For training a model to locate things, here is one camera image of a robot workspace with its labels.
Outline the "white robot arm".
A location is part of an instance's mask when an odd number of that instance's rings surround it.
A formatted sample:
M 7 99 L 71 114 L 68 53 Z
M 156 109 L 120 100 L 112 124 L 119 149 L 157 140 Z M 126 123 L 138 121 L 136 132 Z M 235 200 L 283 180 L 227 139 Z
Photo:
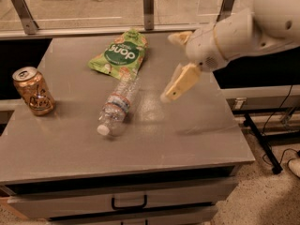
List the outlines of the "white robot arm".
M 300 0 L 253 0 L 250 7 L 220 22 L 173 33 L 168 40 L 184 50 L 188 63 L 175 69 L 160 95 L 163 102 L 180 98 L 202 73 L 225 68 L 235 59 L 299 45 Z

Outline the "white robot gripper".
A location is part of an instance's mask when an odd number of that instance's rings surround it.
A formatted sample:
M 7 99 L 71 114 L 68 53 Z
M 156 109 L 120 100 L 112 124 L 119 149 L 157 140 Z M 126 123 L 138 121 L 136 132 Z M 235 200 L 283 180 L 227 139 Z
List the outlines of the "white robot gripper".
M 184 46 L 190 62 L 183 66 L 179 64 L 164 91 L 160 100 L 164 103 L 180 98 L 192 88 L 200 79 L 203 72 L 213 72 L 225 68 L 229 61 L 218 46 L 216 24 L 210 23 L 192 31 L 172 33 L 168 40 L 173 45 Z

